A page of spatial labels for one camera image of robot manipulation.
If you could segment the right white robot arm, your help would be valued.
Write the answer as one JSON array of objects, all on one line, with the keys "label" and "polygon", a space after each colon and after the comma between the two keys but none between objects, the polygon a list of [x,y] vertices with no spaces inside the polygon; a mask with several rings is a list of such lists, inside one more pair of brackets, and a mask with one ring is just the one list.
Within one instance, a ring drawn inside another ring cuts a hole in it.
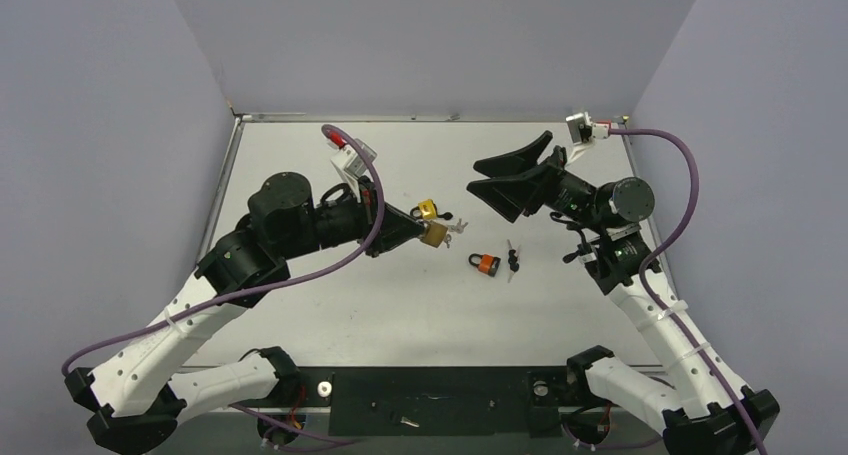
[{"label": "right white robot arm", "polygon": [[609,124],[580,123],[570,147],[551,133],[478,160],[468,191],[508,221],[550,210],[579,236],[566,261],[581,264],[653,352],[666,378],[658,381],[596,346],[569,358],[566,393],[578,402],[608,402],[650,427],[671,454],[764,453],[779,411],[774,395],[754,389],[730,369],[689,315],[650,247],[641,225],[655,196],[637,177],[593,185],[571,164],[600,140],[620,134]]}]

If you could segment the black-headed key bunch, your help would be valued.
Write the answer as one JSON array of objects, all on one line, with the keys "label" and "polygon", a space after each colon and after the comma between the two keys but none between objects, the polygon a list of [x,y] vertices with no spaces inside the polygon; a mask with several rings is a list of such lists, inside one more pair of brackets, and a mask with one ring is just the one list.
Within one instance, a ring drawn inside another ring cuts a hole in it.
[{"label": "black-headed key bunch", "polygon": [[513,244],[510,239],[507,239],[506,243],[507,243],[507,264],[508,264],[508,269],[509,269],[507,282],[511,283],[512,280],[514,279],[515,275],[520,270],[521,246]]}]

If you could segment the silver key bunch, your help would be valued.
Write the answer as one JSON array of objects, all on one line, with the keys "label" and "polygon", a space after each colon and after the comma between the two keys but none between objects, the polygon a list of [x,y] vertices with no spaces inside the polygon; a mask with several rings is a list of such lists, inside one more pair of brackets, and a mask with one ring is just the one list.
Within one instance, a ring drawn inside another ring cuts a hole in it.
[{"label": "silver key bunch", "polygon": [[448,225],[447,228],[449,233],[463,234],[467,226],[467,222],[464,222],[462,219],[457,219],[455,223]]}]

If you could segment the yellow padlock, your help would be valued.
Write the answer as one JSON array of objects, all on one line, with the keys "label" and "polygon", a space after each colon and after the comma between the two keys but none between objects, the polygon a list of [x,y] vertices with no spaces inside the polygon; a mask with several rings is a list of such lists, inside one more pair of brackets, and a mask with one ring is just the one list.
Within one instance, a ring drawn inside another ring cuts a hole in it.
[{"label": "yellow padlock", "polygon": [[409,216],[417,221],[451,221],[454,218],[452,212],[440,211],[432,199],[426,199],[418,202],[409,210]]}]

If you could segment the small brass padlock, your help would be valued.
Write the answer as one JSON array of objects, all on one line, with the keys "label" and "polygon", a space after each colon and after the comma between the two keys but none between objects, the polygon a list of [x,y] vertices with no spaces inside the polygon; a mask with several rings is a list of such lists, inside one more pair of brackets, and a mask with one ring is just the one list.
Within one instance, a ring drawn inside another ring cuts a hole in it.
[{"label": "small brass padlock", "polygon": [[424,231],[420,236],[420,240],[423,244],[432,248],[440,248],[442,246],[450,248],[452,235],[448,226],[438,222],[427,221],[424,223]]}]

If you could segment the orange padlock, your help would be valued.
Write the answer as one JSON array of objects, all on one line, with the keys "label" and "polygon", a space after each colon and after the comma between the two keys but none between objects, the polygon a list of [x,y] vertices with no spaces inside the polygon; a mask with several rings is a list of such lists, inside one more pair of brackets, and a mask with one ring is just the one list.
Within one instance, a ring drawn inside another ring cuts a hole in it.
[{"label": "orange padlock", "polygon": [[467,261],[478,272],[494,278],[499,271],[502,259],[491,254],[472,253],[468,256]]}]

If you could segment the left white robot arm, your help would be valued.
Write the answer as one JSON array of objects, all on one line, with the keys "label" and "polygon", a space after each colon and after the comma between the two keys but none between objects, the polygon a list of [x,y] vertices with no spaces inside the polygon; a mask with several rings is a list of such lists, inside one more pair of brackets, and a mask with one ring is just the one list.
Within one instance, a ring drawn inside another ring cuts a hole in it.
[{"label": "left white robot arm", "polygon": [[72,399],[91,414],[94,442],[117,454],[144,454],[207,412],[248,400],[285,405],[296,399],[300,370],[279,347],[192,373],[183,365],[276,283],[288,281],[292,259],[348,242],[375,257],[425,231],[422,221],[383,203],[367,177],[315,200],[305,176],[270,176],[236,228],[200,260],[145,334],[94,368],[66,372]]}]

